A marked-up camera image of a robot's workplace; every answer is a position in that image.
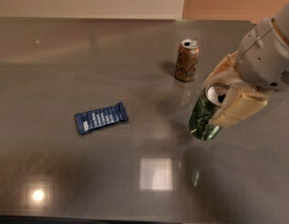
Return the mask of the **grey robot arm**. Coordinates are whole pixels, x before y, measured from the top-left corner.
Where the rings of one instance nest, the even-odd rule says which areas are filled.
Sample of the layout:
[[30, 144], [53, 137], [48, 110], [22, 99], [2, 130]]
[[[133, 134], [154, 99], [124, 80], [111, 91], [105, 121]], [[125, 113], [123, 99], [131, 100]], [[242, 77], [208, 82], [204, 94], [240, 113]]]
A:
[[251, 117], [275, 91], [289, 91], [289, 2], [258, 23], [206, 78], [204, 86], [227, 86], [209, 123], [229, 127]]

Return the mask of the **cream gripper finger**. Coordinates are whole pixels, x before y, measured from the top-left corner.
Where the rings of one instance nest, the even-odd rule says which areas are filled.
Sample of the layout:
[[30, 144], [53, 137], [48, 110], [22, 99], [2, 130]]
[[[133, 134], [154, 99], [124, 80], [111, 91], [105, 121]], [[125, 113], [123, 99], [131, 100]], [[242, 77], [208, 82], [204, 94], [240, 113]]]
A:
[[268, 104], [268, 96], [251, 86], [212, 85], [209, 100], [218, 106], [209, 123], [220, 127], [233, 126]]
[[224, 57], [205, 79], [204, 88], [213, 84], [221, 84], [229, 88], [235, 85], [242, 85], [244, 81], [236, 70], [237, 57], [237, 51]]

